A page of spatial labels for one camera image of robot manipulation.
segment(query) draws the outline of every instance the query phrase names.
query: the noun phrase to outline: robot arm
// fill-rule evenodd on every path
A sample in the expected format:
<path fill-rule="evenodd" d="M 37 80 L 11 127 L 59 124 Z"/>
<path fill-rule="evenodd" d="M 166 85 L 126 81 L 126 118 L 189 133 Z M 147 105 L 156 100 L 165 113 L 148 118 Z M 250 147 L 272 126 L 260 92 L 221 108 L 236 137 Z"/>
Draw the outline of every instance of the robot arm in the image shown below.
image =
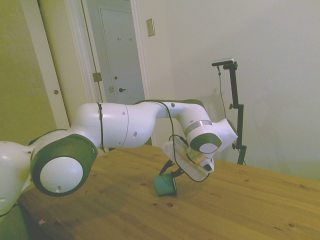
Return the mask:
<path fill-rule="evenodd" d="M 163 152 L 197 182 L 213 172 L 212 157 L 237 139 L 232 124 L 211 122 L 197 100 L 142 101 L 135 105 L 87 103 L 68 130 L 56 130 L 29 146 L 0 142 L 0 217 L 20 196 L 30 173 L 35 186 L 51 196 L 75 192 L 86 181 L 101 145 L 137 148 L 151 136 L 157 118 L 176 118 L 186 142 L 173 136 Z"/>

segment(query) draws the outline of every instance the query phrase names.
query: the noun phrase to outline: door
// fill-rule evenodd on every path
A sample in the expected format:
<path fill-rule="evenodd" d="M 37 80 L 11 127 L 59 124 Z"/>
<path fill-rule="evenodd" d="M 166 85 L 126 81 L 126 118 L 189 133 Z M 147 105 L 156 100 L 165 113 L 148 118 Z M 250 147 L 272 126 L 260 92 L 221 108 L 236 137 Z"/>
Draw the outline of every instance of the door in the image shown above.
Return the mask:
<path fill-rule="evenodd" d="M 131 105 L 144 100 L 132 13 L 103 8 L 100 13 L 117 103 Z"/>

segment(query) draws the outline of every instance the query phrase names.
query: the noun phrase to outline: wood grain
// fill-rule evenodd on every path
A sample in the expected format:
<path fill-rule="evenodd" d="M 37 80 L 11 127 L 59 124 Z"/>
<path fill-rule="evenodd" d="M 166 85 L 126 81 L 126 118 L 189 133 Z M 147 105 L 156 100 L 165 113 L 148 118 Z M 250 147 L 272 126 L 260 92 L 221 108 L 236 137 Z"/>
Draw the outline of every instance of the wood grain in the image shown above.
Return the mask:
<path fill-rule="evenodd" d="M 77 192 L 34 188 L 19 202 L 57 240 L 320 239 L 320 182 L 216 160 L 204 182 L 182 175 L 177 196 L 158 197 L 153 178 L 167 160 L 149 145 L 115 149 Z"/>

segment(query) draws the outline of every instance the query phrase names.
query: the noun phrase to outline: light switch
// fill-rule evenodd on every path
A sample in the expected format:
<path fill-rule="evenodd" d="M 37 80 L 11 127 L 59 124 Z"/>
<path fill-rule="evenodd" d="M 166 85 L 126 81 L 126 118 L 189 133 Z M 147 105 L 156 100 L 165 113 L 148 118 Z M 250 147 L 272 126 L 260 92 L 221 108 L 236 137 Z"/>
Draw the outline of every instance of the light switch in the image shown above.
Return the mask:
<path fill-rule="evenodd" d="M 146 28 L 148 29 L 148 36 L 154 36 L 156 35 L 155 33 L 155 25 L 154 25 L 154 19 L 150 18 L 146 21 Z"/>

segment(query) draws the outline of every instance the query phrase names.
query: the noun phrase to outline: gray ring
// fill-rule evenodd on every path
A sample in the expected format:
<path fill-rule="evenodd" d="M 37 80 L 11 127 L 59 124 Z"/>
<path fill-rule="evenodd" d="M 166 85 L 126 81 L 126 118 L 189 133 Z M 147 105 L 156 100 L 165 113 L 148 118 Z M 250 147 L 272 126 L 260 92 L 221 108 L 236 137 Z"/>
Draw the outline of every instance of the gray ring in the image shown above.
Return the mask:
<path fill-rule="evenodd" d="M 198 127 L 202 127 L 202 126 L 204 126 L 204 125 L 212 125 L 212 122 L 209 121 L 209 120 L 196 121 L 196 122 L 192 123 L 190 126 L 188 126 L 188 127 L 185 129 L 184 135 L 185 135 L 185 136 L 188 136 L 188 134 L 189 134 L 192 130 L 194 130 L 194 129 L 198 128 Z"/>

